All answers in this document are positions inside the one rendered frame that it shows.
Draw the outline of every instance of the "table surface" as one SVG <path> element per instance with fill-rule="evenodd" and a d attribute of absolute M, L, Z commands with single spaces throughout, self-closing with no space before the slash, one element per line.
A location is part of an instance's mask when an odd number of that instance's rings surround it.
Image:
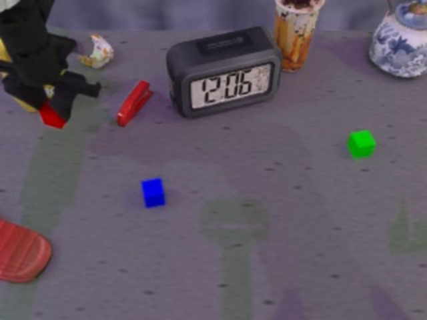
<path fill-rule="evenodd" d="M 101 97 L 79 97 L 63 131 L 0 94 L 0 215 L 54 250 L 37 281 L 0 284 L 0 319 L 426 318 L 426 78 L 379 72 L 367 33 L 317 33 L 271 101 L 188 120 L 165 54 L 212 32 L 101 34 L 105 69 L 70 58 Z M 140 79 L 155 94 L 118 127 Z M 358 129 L 378 148 L 356 161 Z M 167 205 L 145 209 L 152 177 Z"/>

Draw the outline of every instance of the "black clock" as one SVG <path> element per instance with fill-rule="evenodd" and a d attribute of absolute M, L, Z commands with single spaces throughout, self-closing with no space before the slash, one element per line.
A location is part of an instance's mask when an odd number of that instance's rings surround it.
<path fill-rule="evenodd" d="M 166 55 L 170 98 L 194 118 L 270 99 L 282 54 L 261 27 L 178 43 Z"/>

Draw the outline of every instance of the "floral pattern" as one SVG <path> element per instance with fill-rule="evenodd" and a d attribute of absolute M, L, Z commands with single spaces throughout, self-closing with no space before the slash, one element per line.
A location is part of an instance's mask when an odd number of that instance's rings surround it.
<path fill-rule="evenodd" d="M 379 26 L 369 48 L 369 56 L 379 68 L 398 77 L 427 73 L 427 42 L 413 45 L 389 22 Z"/>

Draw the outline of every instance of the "12:06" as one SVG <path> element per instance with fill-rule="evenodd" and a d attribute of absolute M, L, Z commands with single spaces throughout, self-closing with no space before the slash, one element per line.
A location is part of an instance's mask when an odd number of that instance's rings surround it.
<path fill-rule="evenodd" d="M 252 82 L 245 79 L 245 75 L 250 73 L 252 69 L 246 69 L 241 71 L 235 71 L 227 74 L 226 77 L 226 92 L 224 97 L 226 99 L 231 99 L 237 96 L 244 96 L 251 92 L 252 90 Z M 205 103 L 214 103 L 215 99 L 212 99 L 210 95 L 215 93 L 216 91 L 223 89 L 222 84 L 222 76 L 210 77 L 208 79 L 203 80 L 201 84 L 201 89 L 204 92 L 204 101 Z M 209 82 L 214 83 L 214 88 L 207 90 L 207 84 Z"/>

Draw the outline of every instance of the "teapot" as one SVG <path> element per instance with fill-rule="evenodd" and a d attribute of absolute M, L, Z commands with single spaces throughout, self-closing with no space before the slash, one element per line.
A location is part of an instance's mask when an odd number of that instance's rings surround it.
<path fill-rule="evenodd" d="M 375 30 L 370 60 L 383 71 L 403 78 L 427 73 L 427 0 L 393 6 Z"/>

